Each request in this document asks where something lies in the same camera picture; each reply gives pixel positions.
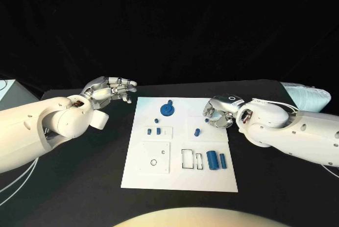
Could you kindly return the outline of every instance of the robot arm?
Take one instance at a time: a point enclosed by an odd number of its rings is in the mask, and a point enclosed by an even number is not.
[[[135,91],[134,81],[99,77],[88,83],[79,95],[56,97],[1,111],[0,173],[81,136],[89,125],[102,129],[108,115],[98,109],[115,99],[130,103],[127,91]]]
[[[238,131],[255,145],[272,146],[310,162],[339,167],[337,116],[306,111],[287,113],[265,100],[239,103],[239,98],[232,95],[213,97],[203,115],[210,116],[208,112],[213,109],[222,117],[208,122],[212,126],[228,128],[235,120]]]

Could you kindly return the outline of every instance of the circular hole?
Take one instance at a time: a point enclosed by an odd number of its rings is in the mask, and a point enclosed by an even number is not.
[[[301,131],[306,130],[306,124],[301,125],[300,130],[301,130]]]

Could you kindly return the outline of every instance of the black backdrop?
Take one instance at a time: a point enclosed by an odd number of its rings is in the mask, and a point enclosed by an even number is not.
[[[37,96],[105,75],[274,79],[339,97],[336,0],[0,0],[0,17],[0,77]]]

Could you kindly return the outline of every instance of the small blue piece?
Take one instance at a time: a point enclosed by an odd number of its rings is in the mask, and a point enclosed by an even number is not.
[[[206,152],[206,160],[208,160],[209,169],[216,170],[219,168],[219,163],[216,159],[216,152],[213,150]]]
[[[199,128],[196,129],[195,136],[199,136],[200,130]]]
[[[163,116],[171,116],[174,113],[174,107],[173,107],[173,102],[169,100],[167,104],[164,104],[160,108],[160,113]]]
[[[226,161],[225,161],[225,155],[220,154],[220,167],[222,169],[226,169]]]

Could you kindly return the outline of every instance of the black table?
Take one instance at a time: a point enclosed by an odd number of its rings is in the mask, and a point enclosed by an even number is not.
[[[43,99],[78,93],[52,90]],[[105,129],[89,127],[40,157],[26,185],[0,207],[0,226],[109,227],[147,212],[192,206],[244,211],[291,226],[337,226],[339,179],[320,165],[252,145],[236,125],[228,137],[238,193],[120,188],[137,96],[213,97],[220,93],[245,101],[257,97],[293,104],[284,87],[270,80],[138,87],[132,104],[114,101],[104,108]],[[8,183],[27,166],[1,174],[0,181]],[[1,200],[14,188],[0,195]]]

